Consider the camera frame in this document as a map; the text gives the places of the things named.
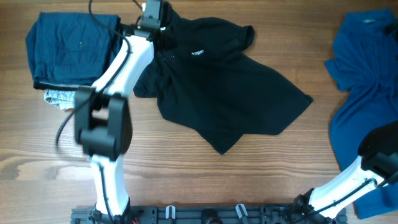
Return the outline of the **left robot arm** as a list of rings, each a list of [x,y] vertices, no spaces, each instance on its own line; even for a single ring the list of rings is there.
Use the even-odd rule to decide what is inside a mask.
[[[75,141],[88,156],[97,202],[74,209],[72,223],[134,223],[124,183],[123,159],[132,139],[129,97],[154,58],[154,41],[164,27],[170,5],[147,1],[135,24],[122,26],[123,43],[105,74],[75,95]]]

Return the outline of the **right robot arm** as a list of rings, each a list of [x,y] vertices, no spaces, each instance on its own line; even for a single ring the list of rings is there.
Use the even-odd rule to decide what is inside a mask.
[[[397,183],[397,122],[369,132],[358,157],[329,183],[299,195],[289,208],[289,223],[333,223],[348,204]]]

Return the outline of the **black polo shirt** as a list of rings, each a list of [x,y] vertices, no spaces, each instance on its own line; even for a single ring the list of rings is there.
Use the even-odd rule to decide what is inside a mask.
[[[194,129],[220,154],[244,134],[278,135],[313,100],[244,53],[254,38],[252,26],[169,9],[134,94],[155,98],[164,119]]]

